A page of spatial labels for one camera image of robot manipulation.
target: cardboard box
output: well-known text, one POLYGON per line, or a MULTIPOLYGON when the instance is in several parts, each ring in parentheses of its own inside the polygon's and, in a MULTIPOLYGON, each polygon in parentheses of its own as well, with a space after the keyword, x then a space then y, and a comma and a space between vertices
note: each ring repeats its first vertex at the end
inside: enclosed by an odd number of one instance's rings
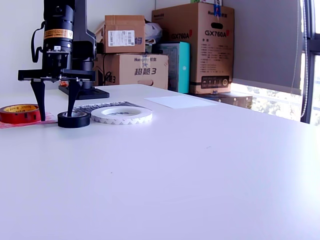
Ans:
POLYGON ((93 67, 94 85, 144 84, 167 90, 168 69, 167 55, 98 54, 93 67))
POLYGON ((230 92, 234 62, 234 9, 190 3, 152 11, 166 41, 190 43, 190 93, 230 92))
POLYGON ((207 3, 207 4, 216 4, 222 6, 222 0, 190 0, 193 3, 207 3))
POLYGON ((103 30, 105 53, 144 53, 143 15, 106 15, 103 30))

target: robotic arm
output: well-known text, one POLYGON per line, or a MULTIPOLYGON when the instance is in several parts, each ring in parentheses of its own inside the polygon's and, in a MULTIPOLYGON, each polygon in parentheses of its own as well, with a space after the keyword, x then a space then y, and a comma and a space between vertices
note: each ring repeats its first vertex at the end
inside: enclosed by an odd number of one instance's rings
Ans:
POLYGON ((67 116, 72 116, 75 101, 81 91, 91 97, 108 98, 107 92, 93 88, 96 73, 92 71, 96 58, 96 37, 87 29, 87 0, 44 0, 43 48, 35 51, 34 32, 31 40, 31 54, 34 63, 42 55, 42 69, 19 70, 19 81, 31 81, 41 120, 45 121, 44 81, 69 81, 69 86, 59 87, 69 95, 67 116))

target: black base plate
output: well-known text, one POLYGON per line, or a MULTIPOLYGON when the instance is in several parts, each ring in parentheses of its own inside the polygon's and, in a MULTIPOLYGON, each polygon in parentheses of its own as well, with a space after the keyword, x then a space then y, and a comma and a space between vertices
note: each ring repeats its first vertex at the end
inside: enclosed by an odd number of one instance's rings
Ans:
MULTIPOLYGON (((59 89, 69 95, 69 88, 67 86, 59 86, 59 89)), ((81 89, 76 100, 107 99, 109 96, 108 92, 97 88, 81 89)))

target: yellow label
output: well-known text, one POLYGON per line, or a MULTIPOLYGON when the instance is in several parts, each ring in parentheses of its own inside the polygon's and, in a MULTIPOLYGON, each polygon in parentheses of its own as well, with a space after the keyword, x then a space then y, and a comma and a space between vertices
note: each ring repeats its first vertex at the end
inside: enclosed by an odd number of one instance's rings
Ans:
POLYGON ((74 39, 74 32, 67 29, 51 29, 44 32, 44 39, 67 38, 74 39))
POLYGON ((24 113, 24 112, 30 112, 37 110, 38 107, 35 105, 28 105, 28 104, 21 104, 21 105, 14 105, 14 106, 8 106, 3 111, 8 113, 24 113))

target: black cable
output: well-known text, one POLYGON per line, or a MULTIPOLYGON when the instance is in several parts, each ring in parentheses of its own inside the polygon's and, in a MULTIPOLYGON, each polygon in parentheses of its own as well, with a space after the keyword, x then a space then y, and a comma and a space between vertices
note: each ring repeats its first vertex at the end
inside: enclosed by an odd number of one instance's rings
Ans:
POLYGON ((33 35, 32 35, 32 38, 31 38, 31 56, 32 56, 32 61, 34 63, 37 63, 38 62, 38 59, 39 59, 39 52, 42 53, 42 47, 39 46, 36 51, 35 51, 35 35, 36 35, 36 32, 43 29, 46 25, 46 22, 43 21, 41 23, 41 28, 38 28, 37 30, 34 31, 33 35))
POLYGON ((110 79, 111 77, 111 72, 108 71, 107 73, 105 73, 105 57, 107 56, 107 54, 105 53, 103 56, 103 61, 102 61, 102 68, 103 68, 103 86, 106 86, 106 82, 110 79))

